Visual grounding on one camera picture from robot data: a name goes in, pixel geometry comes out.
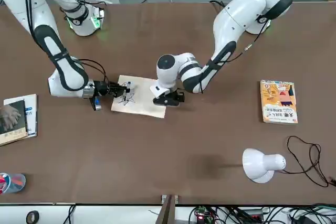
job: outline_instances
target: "green led light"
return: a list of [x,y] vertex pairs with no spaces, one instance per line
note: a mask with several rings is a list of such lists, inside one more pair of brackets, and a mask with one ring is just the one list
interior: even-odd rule
[[70,28],[73,29],[70,20],[67,18],[67,21],[69,22]]
[[95,28],[100,27],[100,21],[97,18],[91,18],[91,21],[92,21],[93,25],[95,26]]

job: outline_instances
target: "book cover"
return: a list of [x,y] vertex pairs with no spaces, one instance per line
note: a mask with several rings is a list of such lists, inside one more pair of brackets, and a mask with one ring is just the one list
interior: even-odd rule
[[0,145],[20,140],[28,135],[25,102],[17,101],[0,108]]
[[293,82],[261,80],[260,93],[265,123],[298,123]]
[[21,100],[25,101],[28,137],[37,136],[37,94],[5,99],[4,105]]

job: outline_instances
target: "sheet of paper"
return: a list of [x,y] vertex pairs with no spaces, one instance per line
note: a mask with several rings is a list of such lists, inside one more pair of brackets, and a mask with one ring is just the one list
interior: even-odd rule
[[166,107],[153,104],[154,95],[150,91],[150,86],[155,83],[155,80],[134,76],[119,76],[118,84],[127,86],[128,82],[131,82],[131,92],[114,98],[111,110],[164,118]]

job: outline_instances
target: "hand illustration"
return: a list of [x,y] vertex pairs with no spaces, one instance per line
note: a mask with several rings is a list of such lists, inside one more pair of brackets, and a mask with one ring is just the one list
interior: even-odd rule
[[12,129],[20,117],[21,114],[19,111],[10,105],[5,105],[0,108],[0,123],[5,131]]

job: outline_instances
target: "tape roll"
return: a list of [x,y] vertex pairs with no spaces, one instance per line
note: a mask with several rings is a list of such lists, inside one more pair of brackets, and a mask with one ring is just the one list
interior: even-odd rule
[[27,214],[26,223],[35,224],[38,222],[39,218],[40,218],[40,214],[38,213],[38,211],[31,211]]

